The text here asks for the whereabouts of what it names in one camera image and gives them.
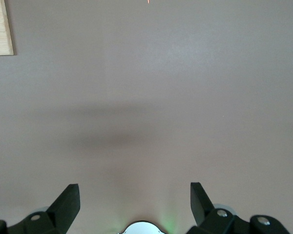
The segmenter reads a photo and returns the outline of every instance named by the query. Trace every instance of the screw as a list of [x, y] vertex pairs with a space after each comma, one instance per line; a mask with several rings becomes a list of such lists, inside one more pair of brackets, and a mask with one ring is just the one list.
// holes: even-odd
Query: screw
[[260, 222], [261, 224], [264, 224], [264, 225], [266, 225], [266, 226], [267, 226], [267, 225], [270, 225], [269, 220], [266, 219], [265, 217], [260, 216], [260, 217], [257, 218], [257, 220], [258, 220], [258, 222]]
[[35, 220], [38, 220], [38, 219], [40, 219], [40, 214], [36, 214], [36, 215], [34, 215], [34, 216], [32, 216], [30, 218], [31, 221], [35, 221]]
[[225, 212], [224, 210], [218, 210], [217, 211], [217, 214], [220, 216], [220, 217], [227, 217], [227, 212]]

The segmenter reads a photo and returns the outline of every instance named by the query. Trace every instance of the metal screw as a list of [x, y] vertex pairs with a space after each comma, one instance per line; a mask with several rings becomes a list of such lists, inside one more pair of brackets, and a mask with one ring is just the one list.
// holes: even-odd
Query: metal screw
[[36, 214], [36, 215], [34, 215], [34, 216], [32, 216], [30, 218], [31, 221], [35, 221], [35, 220], [38, 220], [38, 219], [40, 219], [40, 214]]
[[260, 222], [261, 224], [264, 224], [264, 225], [270, 225], [269, 220], [266, 219], [265, 217], [260, 216], [260, 217], [257, 218], [257, 220], [258, 220], [258, 222]]
[[217, 214], [220, 216], [220, 217], [227, 217], [227, 212], [225, 212], [224, 210], [218, 210], [217, 211]]

